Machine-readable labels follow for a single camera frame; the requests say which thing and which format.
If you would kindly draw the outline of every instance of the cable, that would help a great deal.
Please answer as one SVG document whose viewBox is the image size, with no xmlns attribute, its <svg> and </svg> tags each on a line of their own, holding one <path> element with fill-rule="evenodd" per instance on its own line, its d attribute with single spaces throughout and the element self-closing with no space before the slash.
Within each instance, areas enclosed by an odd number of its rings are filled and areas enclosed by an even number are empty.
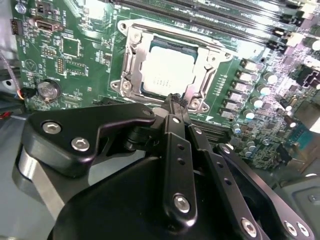
<svg viewBox="0 0 320 240">
<path fill-rule="evenodd" d="M 15 88 L 16 88 L 16 93 L 18 94 L 20 99 L 24 100 L 24 98 L 21 96 L 21 93 L 20 93 L 21 89 L 20 89 L 20 86 L 19 86 L 19 82 L 18 82 L 18 80 L 16 78 L 16 75 L 15 75 L 14 71 L 12 70 L 8 60 L 6 59 L 5 55 L 2 53 L 1 50 L 0 50 L 0 58 L 2 59 L 3 64 L 5 65 L 7 71 L 9 72 L 12 81 L 14 82 L 14 85 L 15 85 Z"/>
</svg>

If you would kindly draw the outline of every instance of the chip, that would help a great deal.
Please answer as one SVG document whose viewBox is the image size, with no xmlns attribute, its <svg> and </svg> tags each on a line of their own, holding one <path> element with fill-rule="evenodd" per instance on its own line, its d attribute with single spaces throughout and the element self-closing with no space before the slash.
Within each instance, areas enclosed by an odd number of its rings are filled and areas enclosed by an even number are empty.
<svg viewBox="0 0 320 240">
<path fill-rule="evenodd" d="M 273 129 L 275 126 L 276 124 L 271 122 L 266 126 L 266 129 Z"/>
<path fill-rule="evenodd" d="M 143 64 L 143 90 L 160 96 L 183 95 L 195 78 L 195 58 L 180 51 L 154 46 Z"/>
<path fill-rule="evenodd" d="M 298 89 L 298 86 L 296 85 L 291 85 L 291 87 L 289 88 L 290 91 L 295 92 Z"/>
<path fill-rule="evenodd" d="M 263 105 L 262 105 L 262 108 L 264 109 L 264 110 L 268 110 L 268 109 L 270 109 L 271 108 L 271 104 L 270 103 L 268 103 L 268 102 L 265 102 Z"/>
<path fill-rule="evenodd" d="M 80 55 L 80 41 L 78 39 L 63 37 L 61 40 L 64 55 L 77 58 Z"/>
</svg>

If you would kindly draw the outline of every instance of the connector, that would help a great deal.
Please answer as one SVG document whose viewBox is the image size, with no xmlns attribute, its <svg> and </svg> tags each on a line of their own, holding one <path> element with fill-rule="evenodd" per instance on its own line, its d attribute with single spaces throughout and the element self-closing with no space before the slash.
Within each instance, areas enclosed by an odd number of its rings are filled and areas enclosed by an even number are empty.
<svg viewBox="0 0 320 240">
<path fill-rule="evenodd" d="M 11 19 L 10 23 L 11 23 L 11 30 L 13 35 L 22 36 L 24 34 L 24 28 L 21 20 Z"/>
<path fill-rule="evenodd" d="M 35 88 L 23 87 L 20 93 L 24 99 L 30 99 L 37 94 L 37 90 Z"/>
<path fill-rule="evenodd" d="M 62 27 L 61 27 L 61 22 L 59 21 L 53 21 L 50 19 L 39 19 L 35 21 L 35 26 L 44 32 L 49 32 L 49 33 L 53 33 L 53 32 L 57 32 L 57 31 L 61 31 Z"/>
</svg>

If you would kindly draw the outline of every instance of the capacitor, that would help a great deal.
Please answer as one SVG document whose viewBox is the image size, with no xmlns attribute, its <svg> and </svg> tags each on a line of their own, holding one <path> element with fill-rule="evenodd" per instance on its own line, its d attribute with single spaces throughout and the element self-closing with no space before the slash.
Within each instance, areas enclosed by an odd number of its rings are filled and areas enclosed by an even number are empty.
<svg viewBox="0 0 320 240">
<path fill-rule="evenodd" d="M 320 90 L 320 81 L 319 81 L 319 80 L 313 80 L 313 81 L 310 83 L 310 85 L 311 85 L 313 88 L 315 88 L 315 89 L 317 89 L 317 90 Z"/>
<path fill-rule="evenodd" d="M 293 107 L 294 105 L 297 104 L 297 102 L 298 102 L 298 98 L 296 98 L 295 96 L 293 96 L 293 97 L 290 99 L 290 101 L 289 101 L 289 105 L 290 105 L 291 107 Z"/>
<path fill-rule="evenodd" d="M 308 48 L 311 48 L 314 51 L 320 50 L 320 40 L 313 38 L 313 37 L 306 37 L 303 40 L 303 45 Z"/>
<path fill-rule="evenodd" d="M 263 76 L 263 79 L 266 80 L 268 84 L 272 85 L 278 82 L 278 77 L 270 71 Z"/>
<path fill-rule="evenodd" d="M 284 121 L 290 128 L 294 128 L 295 126 L 297 126 L 297 123 L 295 122 L 295 120 L 290 116 L 285 116 Z"/>
<path fill-rule="evenodd" d="M 256 89 L 262 96 L 267 96 L 271 93 L 270 88 L 267 87 L 265 84 L 259 85 Z"/>
<path fill-rule="evenodd" d="M 262 100 L 260 100 L 258 97 L 251 98 L 250 102 L 253 104 L 253 106 L 257 109 L 261 108 L 264 104 Z"/>
<path fill-rule="evenodd" d="M 310 28 L 310 33 L 316 37 L 320 37 L 320 26 L 315 25 Z"/>
<path fill-rule="evenodd" d="M 252 152 L 249 151 L 248 148 L 243 149 L 243 153 L 244 153 L 244 155 L 245 155 L 246 158 L 250 158 L 251 155 L 252 155 Z"/>
<path fill-rule="evenodd" d="M 245 116 L 246 119 L 248 120 L 252 120 L 255 118 L 255 114 L 250 110 L 250 109 L 247 109 L 243 112 L 243 115 Z"/>
<path fill-rule="evenodd" d="M 18 3 L 14 6 L 14 9 L 17 11 L 19 14 L 26 14 L 27 8 L 24 4 Z"/>
<path fill-rule="evenodd" d="M 256 149 L 256 144 L 254 141 L 250 141 L 246 144 L 250 152 L 253 152 Z"/>
<path fill-rule="evenodd" d="M 234 124 L 232 126 L 232 130 L 235 134 L 240 134 L 241 133 L 241 129 L 240 129 L 240 125 L 238 123 Z"/>
<path fill-rule="evenodd" d="M 279 100 L 280 105 L 286 110 L 287 112 L 292 110 L 292 106 L 290 106 L 289 102 L 285 100 L 284 98 L 281 98 Z"/>
</svg>

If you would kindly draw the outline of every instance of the mounting hole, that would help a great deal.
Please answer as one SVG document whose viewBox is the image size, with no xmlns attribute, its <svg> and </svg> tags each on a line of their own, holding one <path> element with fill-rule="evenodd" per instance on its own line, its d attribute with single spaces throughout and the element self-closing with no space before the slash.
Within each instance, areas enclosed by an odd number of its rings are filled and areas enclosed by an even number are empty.
<svg viewBox="0 0 320 240">
<path fill-rule="evenodd" d="M 180 150 L 185 150 L 185 147 L 182 146 L 181 144 L 178 144 L 178 148 L 179 148 Z"/>
<path fill-rule="evenodd" d="M 219 168 L 221 168 L 221 169 L 224 168 L 224 166 L 223 166 L 223 164 L 221 162 L 218 161 L 216 164 L 219 166 Z"/>
<path fill-rule="evenodd" d="M 173 121 L 174 121 L 175 123 L 177 123 L 177 124 L 180 123 L 180 120 L 179 120 L 178 118 L 176 118 L 176 117 L 173 118 Z"/>
<path fill-rule="evenodd" d="M 124 24 L 124 23 L 122 23 L 122 24 L 120 24 L 120 28 L 121 28 L 122 30 L 126 30 L 126 29 L 127 29 L 127 25 Z"/>
<path fill-rule="evenodd" d="M 178 158 L 178 163 L 180 163 L 182 166 L 186 164 L 186 162 L 182 158 Z"/>
<path fill-rule="evenodd" d="M 228 184 L 229 186 L 232 185 L 232 182 L 231 182 L 228 178 L 225 178 L 224 181 L 225 181 L 225 183 Z"/>
</svg>

